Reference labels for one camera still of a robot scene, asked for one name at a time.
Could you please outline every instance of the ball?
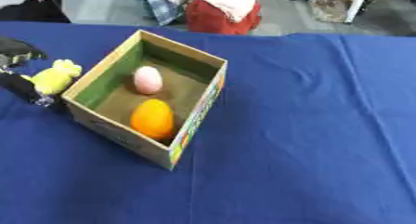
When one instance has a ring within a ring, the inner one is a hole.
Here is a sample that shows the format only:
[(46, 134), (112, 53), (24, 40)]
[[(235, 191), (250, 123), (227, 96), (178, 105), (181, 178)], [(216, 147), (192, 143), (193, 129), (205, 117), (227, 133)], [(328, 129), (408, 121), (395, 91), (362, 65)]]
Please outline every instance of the ball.
[(166, 102), (148, 99), (135, 108), (130, 126), (149, 138), (170, 138), (174, 134), (174, 113)]
[(135, 72), (134, 83), (136, 90), (145, 95), (152, 95), (159, 92), (163, 86), (161, 74), (156, 68), (142, 66)]

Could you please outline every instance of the colorful printed label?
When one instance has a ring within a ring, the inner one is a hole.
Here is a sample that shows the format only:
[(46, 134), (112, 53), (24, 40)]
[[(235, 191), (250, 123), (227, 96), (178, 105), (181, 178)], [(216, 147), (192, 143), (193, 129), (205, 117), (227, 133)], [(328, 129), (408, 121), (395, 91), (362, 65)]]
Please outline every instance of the colorful printed label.
[(182, 154), (182, 151), (188, 146), (189, 142), (192, 140), (192, 137), (195, 135), (196, 130), (205, 118), (206, 113), (208, 113), (216, 98), (220, 94), (221, 89), (225, 83), (225, 71), (226, 68), (223, 68), (221, 73), (216, 76), (214, 82), (211, 84), (210, 89), (207, 93), (204, 94), (200, 104), (189, 116), (188, 120), (185, 122), (181, 131), (172, 143), (170, 157), (173, 165), (176, 165)]

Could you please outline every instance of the gray floor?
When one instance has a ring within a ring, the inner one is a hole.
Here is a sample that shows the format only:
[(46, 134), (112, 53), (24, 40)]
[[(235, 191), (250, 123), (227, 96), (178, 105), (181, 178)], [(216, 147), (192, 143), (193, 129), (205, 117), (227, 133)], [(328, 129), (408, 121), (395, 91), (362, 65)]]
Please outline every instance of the gray floor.
[[(407, 35), (416, 32), (416, 5), (406, 0), (377, 0), (352, 25), (316, 21), (306, 0), (258, 0), (263, 20), (257, 35), (287, 33), (365, 33)], [(155, 25), (144, 20), (137, 0), (65, 0), (65, 11), (76, 23)], [(174, 25), (184, 29), (184, 25)]]

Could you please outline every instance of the pink ball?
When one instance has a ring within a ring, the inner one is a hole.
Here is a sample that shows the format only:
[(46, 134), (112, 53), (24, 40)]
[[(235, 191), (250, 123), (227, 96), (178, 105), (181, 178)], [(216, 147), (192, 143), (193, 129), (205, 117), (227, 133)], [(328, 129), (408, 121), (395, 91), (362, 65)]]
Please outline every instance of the pink ball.
[(135, 86), (139, 93), (152, 95), (162, 89), (162, 76), (155, 68), (143, 66), (135, 72)]

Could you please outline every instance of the open box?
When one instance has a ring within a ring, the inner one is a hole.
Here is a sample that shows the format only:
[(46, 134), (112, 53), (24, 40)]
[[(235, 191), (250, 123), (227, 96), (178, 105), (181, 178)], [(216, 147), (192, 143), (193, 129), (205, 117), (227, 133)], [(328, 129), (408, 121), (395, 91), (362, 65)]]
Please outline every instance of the open box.
[[(156, 67), (163, 89), (138, 94), (133, 72)], [(227, 61), (160, 37), (137, 31), (72, 85), (63, 95), (74, 119), (151, 161), (173, 169), (196, 129), (220, 93)], [(158, 142), (133, 130), (129, 118), (146, 99), (167, 102), (175, 115), (175, 137)]]

